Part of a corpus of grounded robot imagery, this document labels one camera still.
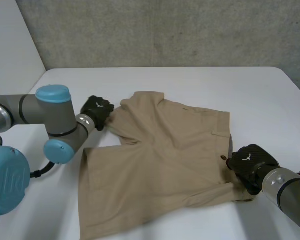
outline blue joint cap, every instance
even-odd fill
[[[0,146],[0,216],[15,209],[25,197],[30,167],[17,149]]]
[[[66,164],[75,156],[74,149],[64,141],[51,139],[43,148],[44,155],[54,164]]]
[[[38,100],[51,104],[62,104],[71,100],[69,88],[63,85],[48,85],[38,88],[35,93]]]

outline silver metal ring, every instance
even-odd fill
[[[91,119],[91,117],[85,114],[78,114],[75,116],[75,119],[78,123],[85,126],[89,134],[96,128],[95,122]]]
[[[5,124],[0,126],[0,133],[4,133],[12,127],[12,119],[10,114],[2,106],[0,106],[0,114],[5,121]]]
[[[278,206],[277,196],[279,190],[286,182],[297,178],[300,178],[300,175],[289,169],[283,167],[274,169],[265,176],[262,182],[262,191],[271,202]]]

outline white wall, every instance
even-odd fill
[[[0,0],[0,94],[27,94],[46,72],[15,0]]]

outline white tabletop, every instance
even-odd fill
[[[300,90],[273,67],[77,68],[45,73],[45,85],[69,87],[79,113],[91,95],[116,107],[135,91],[158,91],[168,100],[231,113],[234,150],[257,144],[282,167],[300,171]],[[31,170],[47,164],[42,125],[15,126],[4,145],[25,154]],[[85,147],[119,145],[95,131]],[[83,148],[72,162],[32,179],[22,203],[0,217],[0,240],[79,240],[78,175]],[[261,193],[249,203],[180,209],[107,240],[300,240],[300,228]]]

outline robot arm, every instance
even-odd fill
[[[251,195],[262,190],[300,227],[300,174],[280,167],[269,153],[255,144],[241,148],[226,164]]]
[[[43,152],[50,161],[43,170],[30,173],[20,151],[0,146],[0,216],[20,204],[30,178],[68,163],[95,128],[103,130],[113,110],[109,101],[91,96],[76,116],[69,89],[62,85],[44,86],[30,95],[0,95],[0,133],[15,125],[44,124],[49,140]]]

